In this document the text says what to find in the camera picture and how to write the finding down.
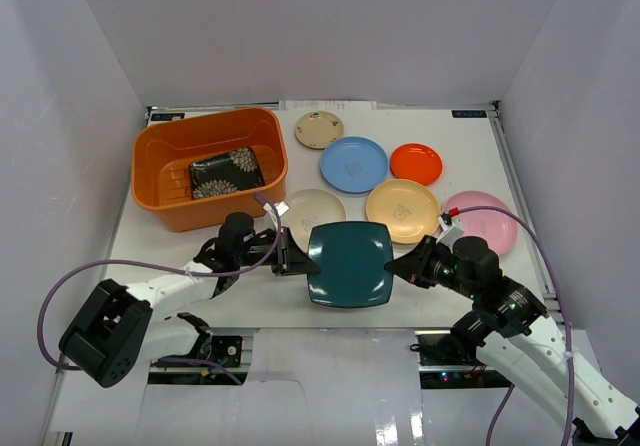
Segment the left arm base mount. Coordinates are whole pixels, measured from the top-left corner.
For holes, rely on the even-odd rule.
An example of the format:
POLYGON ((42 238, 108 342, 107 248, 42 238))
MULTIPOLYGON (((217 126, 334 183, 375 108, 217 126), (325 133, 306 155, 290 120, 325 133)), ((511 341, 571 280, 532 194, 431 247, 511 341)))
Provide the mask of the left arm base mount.
POLYGON ((239 335, 214 335, 195 353, 180 362, 158 361, 148 375, 149 385, 171 386, 240 386, 243 385, 251 359, 239 335))

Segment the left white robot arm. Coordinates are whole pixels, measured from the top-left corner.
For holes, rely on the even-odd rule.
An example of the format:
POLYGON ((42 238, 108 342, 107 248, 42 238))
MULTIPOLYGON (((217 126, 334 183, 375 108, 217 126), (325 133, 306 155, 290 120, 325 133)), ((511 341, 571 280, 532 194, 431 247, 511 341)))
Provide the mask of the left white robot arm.
POLYGON ((63 333, 59 349, 104 388, 119 383, 138 361, 223 371, 211 358, 208 323, 187 308, 220 296, 241 273, 261 266, 276 276, 320 270, 289 228, 258 232, 248 214, 232 213, 180 272, 129 285, 101 281, 63 333))

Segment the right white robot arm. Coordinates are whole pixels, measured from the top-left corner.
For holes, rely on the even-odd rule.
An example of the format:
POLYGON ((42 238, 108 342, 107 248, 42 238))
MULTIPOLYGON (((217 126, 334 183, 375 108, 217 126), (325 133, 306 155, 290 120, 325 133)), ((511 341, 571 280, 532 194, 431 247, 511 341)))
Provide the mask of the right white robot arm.
POLYGON ((502 272, 485 240, 463 237, 446 246, 427 236, 385 268, 417 287, 440 285, 471 300, 471 310, 435 344, 438 353, 498 371, 575 430, 574 444, 638 444, 638 404, 573 349, 569 333, 502 272))

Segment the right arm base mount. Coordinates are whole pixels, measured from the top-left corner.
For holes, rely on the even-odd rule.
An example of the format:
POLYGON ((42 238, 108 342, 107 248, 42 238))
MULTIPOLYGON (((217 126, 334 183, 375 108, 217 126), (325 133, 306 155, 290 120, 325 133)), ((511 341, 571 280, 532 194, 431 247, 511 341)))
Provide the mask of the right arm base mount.
POLYGON ((418 355, 420 384, 427 389, 506 388, 510 382, 476 356, 492 332, 471 311, 451 328, 415 333, 409 349, 418 355))

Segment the teal square plate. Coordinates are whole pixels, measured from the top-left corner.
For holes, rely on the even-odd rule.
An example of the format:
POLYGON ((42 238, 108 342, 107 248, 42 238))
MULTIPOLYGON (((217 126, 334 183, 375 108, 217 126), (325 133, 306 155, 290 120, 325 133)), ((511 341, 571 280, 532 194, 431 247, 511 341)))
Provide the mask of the teal square plate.
POLYGON ((344 221, 316 226, 308 257, 319 267, 307 275, 311 302, 326 307, 360 309, 389 302, 394 259, 391 237, 381 223, 344 221))

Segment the black floral square plate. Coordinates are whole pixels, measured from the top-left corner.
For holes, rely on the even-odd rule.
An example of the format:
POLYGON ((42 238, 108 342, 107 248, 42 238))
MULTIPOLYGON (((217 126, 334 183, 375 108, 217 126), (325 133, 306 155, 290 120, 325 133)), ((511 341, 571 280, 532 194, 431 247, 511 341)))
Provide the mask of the black floral square plate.
POLYGON ((254 150, 239 148, 192 162, 188 167, 194 200, 228 195, 265 185, 254 150))

